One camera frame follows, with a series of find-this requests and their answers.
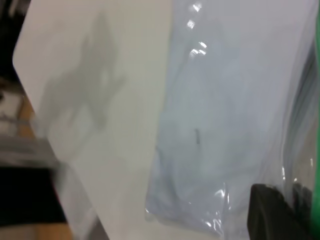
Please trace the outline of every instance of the green object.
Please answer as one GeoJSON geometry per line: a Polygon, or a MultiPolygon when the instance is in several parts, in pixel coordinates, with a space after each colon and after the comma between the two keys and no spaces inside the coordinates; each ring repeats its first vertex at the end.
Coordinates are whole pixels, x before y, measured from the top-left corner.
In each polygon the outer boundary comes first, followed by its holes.
{"type": "MultiPolygon", "coordinates": [[[[315,47],[317,56],[318,72],[320,73],[320,16],[316,18],[316,30],[315,30],[315,47]]],[[[311,234],[317,240],[320,240],[320,128],[317,130],[316,141],[316,169],[315,169],[315,183],[312,195],[312,206],[310,215],[310,229],[311,234]]]]}

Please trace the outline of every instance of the plastic packaging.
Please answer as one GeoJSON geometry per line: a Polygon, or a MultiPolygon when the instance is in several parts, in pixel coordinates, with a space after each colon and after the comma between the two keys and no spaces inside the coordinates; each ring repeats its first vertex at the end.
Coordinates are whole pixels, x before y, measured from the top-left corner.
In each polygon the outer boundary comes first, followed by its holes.
{"type": "Polygon", "coordinates": [[[318,108],[319,77],[316,49],[312,45],[293,105],[283,158],[287,173],[286,200],[308,231],[316,170],[318,108]]]}
{"type": "MultiPolygon", "coordinates": [[[[320,70],[320,15],[318,13],[317,20],[316,20],[316,32],[315,32],[315,47],[316,47],[316,54],[317,54],[317,69],[320,70]]],[[[320,129],[317,130],[317,164],[315,168],[315,180],[314,180],[314,190],[312,196],[312,206],[311,206],[311,214],[310,214],[310,229],[317,239],[320,239],[320,164],[319,157],[320,157],[320,129]]]]}
{"type": "Polygon", "coordinates": [[[248,238],[251,185],[290,194],[284,147],[318,2],[172,4],[166,99],[145,208],[225,239],[248,238]]]}

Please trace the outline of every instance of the wooden surface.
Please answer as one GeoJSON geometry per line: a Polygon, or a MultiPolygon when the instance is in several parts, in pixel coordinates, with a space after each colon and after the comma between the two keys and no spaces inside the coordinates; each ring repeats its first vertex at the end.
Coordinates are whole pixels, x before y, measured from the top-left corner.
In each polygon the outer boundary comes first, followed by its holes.
{"type": "Polygon", "coordinates": [[[67,224],[36,224],[0,228],[0,240],[72,240],[67,224]]]}
{"type": "MultiPolygon", "coordinates": [[[[31,117],[34,115],[34,110],[31,106],[29,99],[24,96],[21,111],[19,114],[20,120],[30,121],[31,117]]],[[[31,127],[27,125],[20,125],[18,129],[18,136],[25,138],[35,138],[35,135],[31,127]]]]}

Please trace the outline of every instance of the white surface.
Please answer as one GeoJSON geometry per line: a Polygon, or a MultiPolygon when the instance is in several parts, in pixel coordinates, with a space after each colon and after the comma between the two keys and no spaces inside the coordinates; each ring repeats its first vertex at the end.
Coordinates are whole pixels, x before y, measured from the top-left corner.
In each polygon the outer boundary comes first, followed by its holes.
{"type": "Polygon", "coordinates": [[[169,0],[32,0],[15,49],[54,152],[111,240],[213,239],[145,221],[170,24],[169,0]]]}
{"type": "Polygon", "coordinates": [[[88,235],[98,222],[98,216],[79,178],[67,164],[60,164],[53,183],[74,238],[90,240],[88,235]]]}

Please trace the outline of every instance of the transparent plastic wrap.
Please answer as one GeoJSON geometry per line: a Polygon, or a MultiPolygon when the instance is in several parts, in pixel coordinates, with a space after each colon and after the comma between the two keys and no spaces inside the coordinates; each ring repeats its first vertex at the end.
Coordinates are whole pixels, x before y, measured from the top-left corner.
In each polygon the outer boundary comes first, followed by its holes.
{"type": "Polygon", "coordinates": [[[173,0],[166,98],[145,208],[248,238],[250,188],[286,189],[284,146],[316,0],[173,0]]]}
{"type": "Polygon", "coordinates": [[[283,157],[286,200],[308,230],[316,172],[319,90],[316,48],[313,44],[296,93],[283,157]]]}

